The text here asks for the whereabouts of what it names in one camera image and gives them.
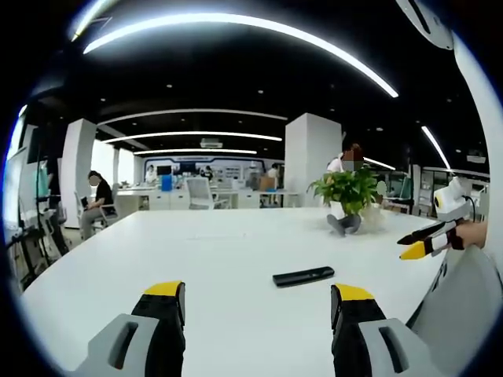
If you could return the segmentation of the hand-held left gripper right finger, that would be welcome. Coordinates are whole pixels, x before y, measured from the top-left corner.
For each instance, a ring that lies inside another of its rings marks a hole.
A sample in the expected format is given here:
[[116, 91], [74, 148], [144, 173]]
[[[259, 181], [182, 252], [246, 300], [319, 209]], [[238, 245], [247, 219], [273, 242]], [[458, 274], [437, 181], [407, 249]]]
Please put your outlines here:
[[336, 376], [442, 375], [426, 344], [363, 288], [331, 286], [331, 327]]

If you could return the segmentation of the person's right hand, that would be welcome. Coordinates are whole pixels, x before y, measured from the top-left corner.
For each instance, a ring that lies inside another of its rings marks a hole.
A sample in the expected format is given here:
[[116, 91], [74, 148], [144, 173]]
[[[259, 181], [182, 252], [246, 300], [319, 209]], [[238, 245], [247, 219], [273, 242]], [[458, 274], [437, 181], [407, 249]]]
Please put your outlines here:
[[457, 226], [457, 235], [462, 239], [463, 248], [477, 246], [483, 249], [486, 243], [487, 221], [466, 221]]

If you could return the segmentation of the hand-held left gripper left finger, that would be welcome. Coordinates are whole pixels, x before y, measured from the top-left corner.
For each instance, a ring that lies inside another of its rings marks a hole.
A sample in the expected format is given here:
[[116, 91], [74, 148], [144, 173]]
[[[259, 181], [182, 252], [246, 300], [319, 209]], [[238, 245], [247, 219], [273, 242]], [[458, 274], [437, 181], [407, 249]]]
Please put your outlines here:
[[89, 342], [75, 376], [180, 376], [185, 352], [185, 283], [155, 284], [130, 314]]

